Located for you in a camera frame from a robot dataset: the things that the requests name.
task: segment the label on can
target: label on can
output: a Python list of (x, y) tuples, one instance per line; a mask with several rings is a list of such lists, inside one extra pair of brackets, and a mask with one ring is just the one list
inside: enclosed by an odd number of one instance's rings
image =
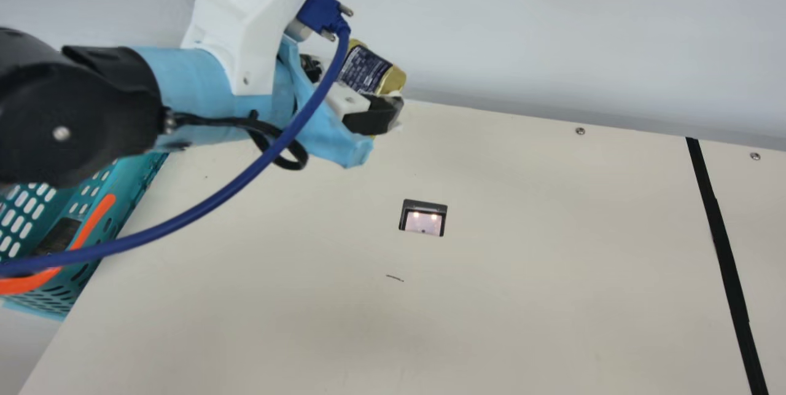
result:
[(375, 93), (392, 66), (365, 46), (357, 45), (346, 56), (339, 80), (359, 93)]

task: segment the teal plastic basket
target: teal plastic basket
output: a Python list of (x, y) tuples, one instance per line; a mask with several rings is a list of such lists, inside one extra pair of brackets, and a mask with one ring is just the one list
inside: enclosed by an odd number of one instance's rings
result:
[[(55, 190), (45, 183), (16, 185), (0, 201), (0, 262), (22, 258), (41, 249), (68, 249), (107, 194), (115, 203), (101, 217), (81, 249), (109, 241), (134, 211), (166, 154), (116, 160), (75, 188)], [(6, 295), (6, 306), (63, 317), (98, 266), (99, 261), (64, 267), (47, 283), (26, 294)]]

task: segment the screw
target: screw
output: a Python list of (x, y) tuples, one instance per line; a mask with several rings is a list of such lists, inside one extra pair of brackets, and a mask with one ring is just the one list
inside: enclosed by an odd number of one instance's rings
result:
[(66, 141), (71, 138), (71, 130), (67, 127), (56, 127), (52, 131), (52, 136), (57, 141)]
[(166, 135), (172, 134), (176, 127), (177, 127), (177, 120), (175, 120), (174, 117), (169, 116), (163, 120), (163, 132)]

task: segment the gold can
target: gold can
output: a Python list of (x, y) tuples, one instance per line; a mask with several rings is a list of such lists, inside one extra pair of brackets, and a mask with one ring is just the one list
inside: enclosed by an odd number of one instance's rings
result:
[(365, 43), (350, 39), (339, 80), (359, 93), (384, 96), (401, 91), (407, 83), (407, 74)]

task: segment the square hole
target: square hole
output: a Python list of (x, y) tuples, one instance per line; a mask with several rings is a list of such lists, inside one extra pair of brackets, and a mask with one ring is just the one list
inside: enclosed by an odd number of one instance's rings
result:
[(442, 237), (445, 235), (447, 205), (427, 201), (405, 200), (401, 207), (399, 230), (427, 233)]

